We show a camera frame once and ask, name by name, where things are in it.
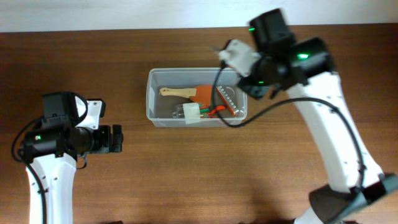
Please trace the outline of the copper terminal bar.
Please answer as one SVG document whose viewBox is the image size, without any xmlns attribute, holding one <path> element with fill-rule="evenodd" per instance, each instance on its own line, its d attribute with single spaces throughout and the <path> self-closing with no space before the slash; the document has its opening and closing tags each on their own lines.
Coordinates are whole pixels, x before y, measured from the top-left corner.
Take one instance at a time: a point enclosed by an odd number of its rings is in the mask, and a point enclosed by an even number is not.
<svg viewBox="0 0 398 224">
<path fill-rule="evenodd" d="M 223 103 L 228 108 L 229 112 L 233 116 L 236 116 L 239 112 L 239 109 L 234 102 L 234 90 L 228 86 L 217 86 L 216 91 Z"/>
</svg>

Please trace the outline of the red handled cutting pliers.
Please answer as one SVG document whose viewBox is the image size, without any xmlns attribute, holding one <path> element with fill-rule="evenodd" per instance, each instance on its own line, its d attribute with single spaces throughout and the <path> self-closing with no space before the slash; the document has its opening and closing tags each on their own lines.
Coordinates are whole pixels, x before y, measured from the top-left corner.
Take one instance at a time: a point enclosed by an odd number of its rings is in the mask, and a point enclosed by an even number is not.
<svg viewBox="0 0 398 224">
<path fill-rule="evenodd" d="M 209 106 L 200 107 L 200 122 L 199 126 L 205 127 L 220 127 L 224 126 L 224 123 L 219 119 L 217 114 L 221 115 L 224 119 L 235 118 L 226 106 L 216 106 L 210 108 Z"/>
</svg>

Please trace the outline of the orange scraper wooden handle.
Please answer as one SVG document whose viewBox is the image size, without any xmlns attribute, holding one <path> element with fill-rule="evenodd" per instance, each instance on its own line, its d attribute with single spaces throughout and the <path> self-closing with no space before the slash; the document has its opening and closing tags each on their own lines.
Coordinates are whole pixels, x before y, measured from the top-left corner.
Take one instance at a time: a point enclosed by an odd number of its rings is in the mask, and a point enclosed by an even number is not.
<svg viewBox="0 0 398 224">
<path fill-rule="evenodd" d="M 211 85 L 198 85 L 192 88 L 166 88 L 163 87 L 159 90 L 162 96 L 179 96 L 182 98 L 188 98 L 192 102 L 199 103 L 202 105 L 211 105 Z"/>
</svg>

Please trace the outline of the clear plastic container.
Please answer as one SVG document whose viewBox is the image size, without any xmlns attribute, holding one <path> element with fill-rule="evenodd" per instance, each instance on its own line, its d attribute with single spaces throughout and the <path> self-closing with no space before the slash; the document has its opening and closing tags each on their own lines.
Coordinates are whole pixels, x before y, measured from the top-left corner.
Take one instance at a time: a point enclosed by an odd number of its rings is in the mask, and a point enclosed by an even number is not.
<svg viewBox="0 0 398 224">
<path fill-rule="evenodd" d="M 240 124 L 248 113 L 248 97 L 236 84 L 239 77 L 227 68 L 216 90 L 218 68 L 154 68 L 147 81 L 146 115 L 160 128 L 223 127 L 217 117 Z"/>
</svg>

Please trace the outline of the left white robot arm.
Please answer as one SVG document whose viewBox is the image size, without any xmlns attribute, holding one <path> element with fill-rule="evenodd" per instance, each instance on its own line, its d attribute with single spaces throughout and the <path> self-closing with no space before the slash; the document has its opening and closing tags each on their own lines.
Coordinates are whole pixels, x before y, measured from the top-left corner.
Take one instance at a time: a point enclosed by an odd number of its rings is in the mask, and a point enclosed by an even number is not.
<svg viewBox="0 0 398 224">
<path fill-rule="evenodd" d="M 32 122 L 17 155 L 30 187 L 30 223 L 73 223 L 73 181 L 78 159 L 120 153 L 119 124 L 100 125 L 106 103 L 60 91 L 42 97 L 44 114 Z"/>
</svg>

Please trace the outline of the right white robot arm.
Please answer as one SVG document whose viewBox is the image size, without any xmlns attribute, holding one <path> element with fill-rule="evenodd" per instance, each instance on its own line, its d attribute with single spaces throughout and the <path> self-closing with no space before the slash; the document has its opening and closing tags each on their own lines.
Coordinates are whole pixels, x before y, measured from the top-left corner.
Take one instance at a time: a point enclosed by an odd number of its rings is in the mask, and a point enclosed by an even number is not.
<svg viewBox="0 0 398 224">
<path fill-rule="evenodd" d="M 310 192 L 309 209 L 296 223 L 346 223 L 352 213 L 397 191 L 366 149 L 346 105 L 333 58 L 321 39 L 295 39 L 279 9 L 250 21 L 259 60 L 240 85 L 255 98 L 267 87 L 284 91 L 320 150 L 328 183 Z"/>
</svg>

